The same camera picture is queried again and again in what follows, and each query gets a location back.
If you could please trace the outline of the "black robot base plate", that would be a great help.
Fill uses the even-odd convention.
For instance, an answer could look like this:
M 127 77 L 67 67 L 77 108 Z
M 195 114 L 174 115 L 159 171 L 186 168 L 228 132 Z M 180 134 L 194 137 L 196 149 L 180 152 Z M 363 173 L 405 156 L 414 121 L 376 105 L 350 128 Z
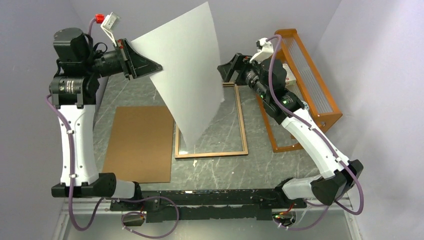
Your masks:
M 175 219 L 210 220 L 244 219 L 270 221 L 279 212 L 304 209 L 306 203 L 288 199 L 279 188 L 215 189 L 215 190 L 150 190 L 127 202 L 113 200 L 111 211 L 143 211 L 147 223 Z

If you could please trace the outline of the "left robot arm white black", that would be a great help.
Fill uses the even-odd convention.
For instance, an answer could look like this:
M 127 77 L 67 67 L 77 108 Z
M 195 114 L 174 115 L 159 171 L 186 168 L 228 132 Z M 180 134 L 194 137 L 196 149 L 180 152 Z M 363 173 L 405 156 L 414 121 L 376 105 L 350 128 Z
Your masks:
M 55 198 L 123 199 L 130 210 L 142 206 L 140 186 L 120 180 L 114 173 L 98 171 L 93 142 L 99 79 L 124 74 L 137 79 L 160 72 L 163 67 L 137 53 L 124 38 L 113 50 L 99 50 L 93 38 L 76 27 L 54 35 L 57 72 L 50 85 L 48 105 L 56 113 L 62 141 L 62 173 L 51 188 Z

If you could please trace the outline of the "brown frame backing board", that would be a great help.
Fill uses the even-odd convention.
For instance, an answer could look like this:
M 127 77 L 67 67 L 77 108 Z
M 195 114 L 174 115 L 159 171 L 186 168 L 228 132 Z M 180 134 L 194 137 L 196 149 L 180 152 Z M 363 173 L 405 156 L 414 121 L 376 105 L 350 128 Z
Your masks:
M 174 118 L 166 106 L 116 108 L 102 171 L 141 184 L 171 180 Z

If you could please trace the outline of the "landscape photo print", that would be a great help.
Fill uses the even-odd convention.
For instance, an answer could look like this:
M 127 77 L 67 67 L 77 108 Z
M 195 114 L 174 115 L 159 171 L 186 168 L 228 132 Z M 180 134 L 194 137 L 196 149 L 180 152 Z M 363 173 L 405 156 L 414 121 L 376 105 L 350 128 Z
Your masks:
M 184 142 L 194 146 L 224 101 L 218 40 L 208 2 L 131 41 L 162 66 L 150 76 Z

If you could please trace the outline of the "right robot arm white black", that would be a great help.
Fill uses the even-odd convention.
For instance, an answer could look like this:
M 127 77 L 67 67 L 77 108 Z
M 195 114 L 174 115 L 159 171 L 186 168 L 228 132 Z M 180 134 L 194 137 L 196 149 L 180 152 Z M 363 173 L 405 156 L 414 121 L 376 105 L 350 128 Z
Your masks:
M 315 177 L 283 181 L 281 190 L 274 195 L 278 206 L 286 208 L 294 200 L 309 198 L 330 206 L 357 187 L 359 208 L 364 207 L 365 196 L 359 182 L 364 166 L 339 151 L 317 126 L 305 103 L 286 88 L 287 71 L 280 60 L 268 58 L 259 62 L 237 53 L 217 70 L 225 83 L 237 74 L 235 84 L 248 86 L 256 93 L 268 116 L 298 141 L 319 170 Z

